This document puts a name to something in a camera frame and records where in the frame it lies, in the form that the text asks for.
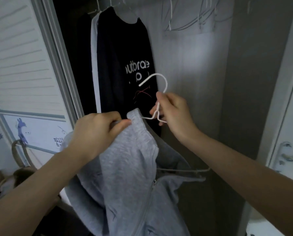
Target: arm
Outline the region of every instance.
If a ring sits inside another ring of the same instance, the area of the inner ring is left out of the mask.
[[[130,125],[118,112],[89,114],[75,125],[69,146],[0,200],[0,235],[32,235],[54,198],[86,163]]]
[[[293,180],[200,132],[186,101],[180,96],[159,92],[156,96],[162,107],[160,114],[164,115],[176,138],[278,230],[285,235],[293,235]],[[155,109],[153,107],[150,113],[153,114]]]

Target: left hand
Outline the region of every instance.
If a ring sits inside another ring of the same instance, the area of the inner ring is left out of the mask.
[[[111,128],[114,121],[120,122]],[[89,162],[105,151],[130,124],[131,120],[122,120],[119,112],[86,115],[78,119],[72,140],[65,150]]]

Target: zipper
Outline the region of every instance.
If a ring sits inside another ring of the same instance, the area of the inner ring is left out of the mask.
[[[151,194],[152,194],[152,191],[153,191],[153,189],[154,189],[156,183],[157,183],[157,180],[154,179],[153,182],[152,182],[152,186],[150,187],[150,190],[149,190],[149,193],[148,193],[148,199],[147,199],[147,202],[146,202],[145,207],[144,207],[144,209],[143,209],[143,212],[142,212],[142,214],[141,214],[141,218],[140,218],[140,220],[138,221],[138,223],[137,223],[135,229],[133,230],[131,236],[135,236],[136,233],[139,232],[139,231],[141,230],[142,222],[144,222],[145,217],[146,217],[146,214],[147,214],[147,212],[148,212],[148,210],[149,210],[149,207],[150,207],[150,203],[151,203]]]

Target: right hand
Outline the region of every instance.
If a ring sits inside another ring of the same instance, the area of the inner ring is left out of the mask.
[[[153,115],[156,111],[157,103],[160,103],[160,115],[162,120],[167,121],[167,125],[175,137],[182,143],[186,144],[188,140],[196,138],[200,131],[192,120],[187,102],[184,98],[174,94],[161,92],[156,93],[157,102],[150,110]]]

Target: hand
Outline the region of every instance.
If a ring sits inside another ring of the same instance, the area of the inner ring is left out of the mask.
[[[111,128],[113,121],[120,122]],[[121,120],[119,112],[86,115],[75,124],[72,140],[66,150],[89,162],[105,151],[130,124],[130,119]]]
[[[156,97],[157,102],[150,110],[150,114],[154,114],[159,102],[160,115],[164,116],[162,120],[167,121],[169,129],[182,144],[185,145],[187,140],[195,138],[200,133],[192,120],[184,98],[174,93],[163,94],[161,92],[157,92]]]

